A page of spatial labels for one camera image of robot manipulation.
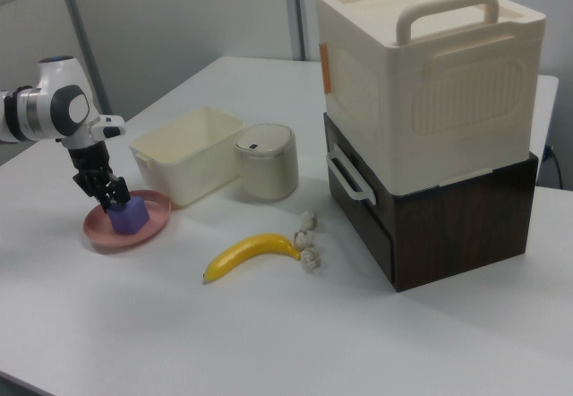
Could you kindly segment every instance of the white wall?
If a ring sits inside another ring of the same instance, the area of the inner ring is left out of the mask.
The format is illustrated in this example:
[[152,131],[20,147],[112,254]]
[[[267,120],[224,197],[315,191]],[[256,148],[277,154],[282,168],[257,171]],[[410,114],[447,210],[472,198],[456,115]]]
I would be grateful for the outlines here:
[[[564,184],[573,189],[573,0],[511,0],[547,15],[543,41],[541,73],[557,76],[560,87],[552,120],[549,142],[555,146]],[[309,47],[307,54],[319,60],[318,26],[314,0],[304,0],[306,30]],[[553,162],[543,164],[540,184],[556,186]]]
[[[83,63],[64,0],[0,0],[0,24],[1,90],[36,85],[37,63],[47,56],[72,55]],[[0,164],[28,146],[0,145]]]
[[220,56],[294,56],[287,0],[76,2],[111,109],[126,119]]

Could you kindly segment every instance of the round container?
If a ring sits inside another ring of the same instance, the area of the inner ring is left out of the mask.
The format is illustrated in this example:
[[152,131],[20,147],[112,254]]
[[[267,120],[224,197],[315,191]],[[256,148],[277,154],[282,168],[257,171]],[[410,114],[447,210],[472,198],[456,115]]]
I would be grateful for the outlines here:
[[277,200],[298,184],[295,133],[285,125],[254,125],[235,144],[241,181],[252,196]]

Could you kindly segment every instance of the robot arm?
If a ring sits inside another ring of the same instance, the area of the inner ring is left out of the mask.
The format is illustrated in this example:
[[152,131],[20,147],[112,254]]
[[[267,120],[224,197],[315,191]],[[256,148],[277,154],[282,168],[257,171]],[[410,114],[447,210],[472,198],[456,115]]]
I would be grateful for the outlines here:
[[104,211],[112,202],[130,200],[125,181],[109,166],[105,139],[125,133],[120,116],[101,116],[78,60],[70,56],[43,59],[39,84],[2,91],[0,141],[55,139],[68,149],[78,174],[73,180]]

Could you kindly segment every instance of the orange label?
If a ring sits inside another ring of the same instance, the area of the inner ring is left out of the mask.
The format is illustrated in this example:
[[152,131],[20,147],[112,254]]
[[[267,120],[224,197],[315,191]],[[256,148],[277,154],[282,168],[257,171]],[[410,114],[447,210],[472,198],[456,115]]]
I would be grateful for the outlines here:
[[324,85],[324,94],[330,94],[330,68],[329,68],[329,50],[326,44],[321,44],[321,65],[322,65],[322,84]]

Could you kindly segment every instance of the box handle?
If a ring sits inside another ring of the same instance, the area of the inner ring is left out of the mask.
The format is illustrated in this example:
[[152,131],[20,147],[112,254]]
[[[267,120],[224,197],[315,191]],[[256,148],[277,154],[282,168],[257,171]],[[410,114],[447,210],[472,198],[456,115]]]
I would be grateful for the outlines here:
[[398,45],[407,45],[412,38],[412,23],[427,15],[445,13],[467,8],[476,4],[485,4],[483,24],[494,24],[500,16],[498,0],[429,0],[411,4],[398,17],[396,40]]
[[[348,172],[353,180],[358,184],[361,191],[356,191],[352,186],[346,181],[346,178],[340,170],[338,169],[337,165],[334,163],[334,159],[337,159],[342,167]],[[355,201],[363,201],[364,199],[368,199],[372,205],[376,204],[376,196],[374,195],[374,191],[370,188],[368,183],[362,178],[362,175],[358,173],[356,168],[350,162],[346,154],[338,147],[338,145],[334,145],[334,151],[331,151],[326,156],[326,162],[329,165],[330,170],[337,178],[339,183],[344,187],[348,196],[350,196]]]

